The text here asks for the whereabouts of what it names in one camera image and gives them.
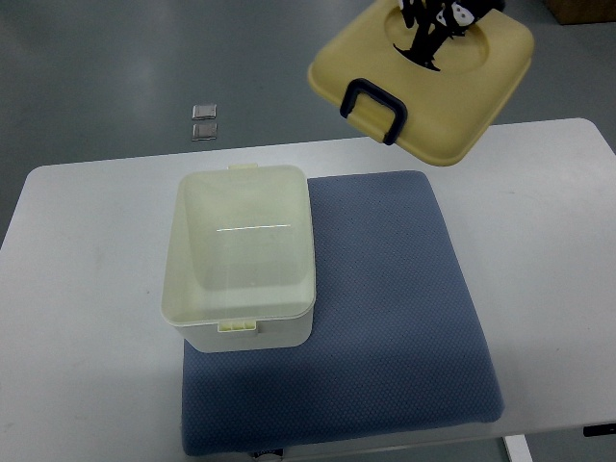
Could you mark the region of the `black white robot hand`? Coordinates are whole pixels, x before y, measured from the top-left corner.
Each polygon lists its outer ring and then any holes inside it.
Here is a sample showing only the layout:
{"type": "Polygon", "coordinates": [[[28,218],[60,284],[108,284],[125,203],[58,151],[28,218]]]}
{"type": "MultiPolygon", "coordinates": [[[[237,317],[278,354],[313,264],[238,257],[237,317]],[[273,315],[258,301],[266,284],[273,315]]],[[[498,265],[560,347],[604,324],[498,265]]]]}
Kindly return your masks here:
{"type": "Polygon", "coordinates": [[[429,28],[443,26],[452,31],[466,30],[491,10],[503,12],[504,1],[398,1],[408,29],[416,24],[429,28]]]}

